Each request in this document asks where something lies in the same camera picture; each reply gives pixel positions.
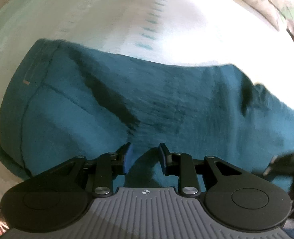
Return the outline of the teal pants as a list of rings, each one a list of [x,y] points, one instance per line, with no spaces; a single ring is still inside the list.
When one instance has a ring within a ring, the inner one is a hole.
[[[37,40],[2,102],[4,152],[34,176],[127,142],[131,169],[117,186],[175,186],[152,152],[160,143],[262,171],[274,155],[294,152],[294,110],[233,65],[164,65]]]

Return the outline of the floral white bedsheet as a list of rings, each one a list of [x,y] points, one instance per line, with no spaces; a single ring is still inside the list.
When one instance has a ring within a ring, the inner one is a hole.
[[[294,42],[241,0],[11,0],[0,9],[0,109],[40,39],[164,65],[233,65],[294,110]],[[0,145],[0,199],[30,175]]]

